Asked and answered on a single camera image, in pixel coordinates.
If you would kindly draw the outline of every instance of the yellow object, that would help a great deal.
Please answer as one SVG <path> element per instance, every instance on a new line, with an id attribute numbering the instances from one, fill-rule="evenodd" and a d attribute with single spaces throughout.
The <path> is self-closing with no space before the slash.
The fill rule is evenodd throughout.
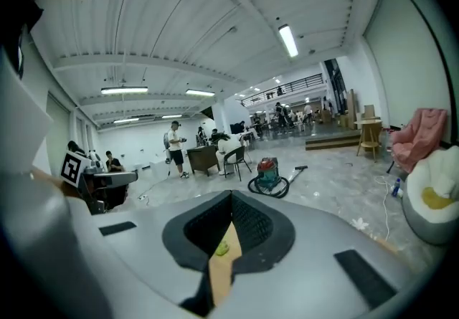
<path id="1" fill-rule="evenodd" d="M 430 209 L 443 209 L 454 202 L 452 199 L 438 196 L 431 186 L 424 188 L 422 191 L 422 200 Z"/>
<path id="2" fill-rule="evenodd" d="M 215 250 L 215 254 L 221 257 L 222 255 L 225 255 L 228 253 L 228 250 L 230 250 L 230 246 L 228 243 L 224 240 L 222 240 L 217 247 L 217 250 Z"/>

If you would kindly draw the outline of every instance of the cable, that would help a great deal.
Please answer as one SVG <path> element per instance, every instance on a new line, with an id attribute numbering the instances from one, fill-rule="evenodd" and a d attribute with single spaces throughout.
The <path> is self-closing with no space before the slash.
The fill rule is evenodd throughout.
<path id="1" fill-rule="evenodd" d="M 143 193 L 140 193 L 136 199 L 139 199 L 141 196 L 143 196 L 147 191 L 150 191 L 151 189 L 153 189 L 155 186 L 157 186 L 159 183 L 162 183 L 163 181 L 166 181 L 168 178 L 169 178 L 169 175 L 171 175 L 171 164 L 169 164 L 169 169 L 168 169 L 168 172 L 167 172 L 167 177 L 164 179 L 164 180 L 160 180 L 158 181 L 157 183 L 153 184 L 152 186 L 150 186 L 148 189 L 146 189 Z M 148 203 L 150 203 L 150 197 L 147 196 L 148 198 L 148 201 L 147 201 L 147 206 L 148 206 Z"/>
<path id="2" fill-rule="evenodd" d="M 378 181 L 378 178 L 382 178 L 383 182 L 380 183 Z M 381 175 L 381 176 L 375 176 L 374 180 L 379 184 L 379 185 L 385 185 L 386 186 L 386 195 L 384 196 L 384 199 L 382 201 L 382 205 L 384 206 L 384 212 L 386 213 L 386 228 L 387 228 L 387 235 L 386 235 L 386 241 L 389 237 L 389 222 L 387 221 L 389 217 L 387 216 L 387 208 L 386 208 L 386 198 L 387 195 L 389 194 L 389 184 L 387 183 L 386 179 Z"/>

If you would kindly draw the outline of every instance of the white t-shirt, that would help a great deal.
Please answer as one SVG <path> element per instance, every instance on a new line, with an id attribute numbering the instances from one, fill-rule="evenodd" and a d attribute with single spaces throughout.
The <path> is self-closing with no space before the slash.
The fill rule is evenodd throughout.
<path id="1" fill-rule="evenodd" d="M 169 150 L 170 151 L 180 151 L 181 150 L 181 143 L 171 143 L 171 141 L 179 141 L 180 137 L 177 134 L 176 130 L 169 129 L 167 132 L 167 139 L 169 139 Z"/>
<path id="2" fill-rule="evenodd" d="M 229 140 L 225 141 L 220 139 L 218 141 L 218 151 L 220 154 L 224 153 L 223 156 L 226 156 L 231 151 L 234 151 L 236 148 L 241 147 L 241 142 L 239 140 L 238 135 L 236 134 L 229 134 Z M 236 155 L 231 156 L 228 159 L 228 162 L 236 162 Z"/>

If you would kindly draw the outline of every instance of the yellow patch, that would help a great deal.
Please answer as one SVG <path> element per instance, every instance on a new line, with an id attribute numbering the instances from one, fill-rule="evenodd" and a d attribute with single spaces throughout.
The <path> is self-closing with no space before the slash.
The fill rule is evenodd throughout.
<path id="1" fill-rule="evenodd" d="M 422 191 L 422 200 L 429 206 L 430 209 L 443 209 L 454 202 L 452 199 L 438 196 L 431 186 L 424 188 Z"/>

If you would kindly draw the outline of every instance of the ceiling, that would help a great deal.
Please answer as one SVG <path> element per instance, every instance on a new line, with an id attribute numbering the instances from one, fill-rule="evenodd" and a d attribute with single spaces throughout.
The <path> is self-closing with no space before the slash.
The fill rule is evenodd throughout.
<path id="1" fill-rule="evenodd" d="M 124 116 L 193 116 L 270 77 L 338 57 L 362 35 L 377 0 L 39 0 L 32 31 L 49 70 L 98 125 Z M 289 58 L 278 27 L 289 24 Z M 148 86 L 146 95 L 102 87 Z"/>

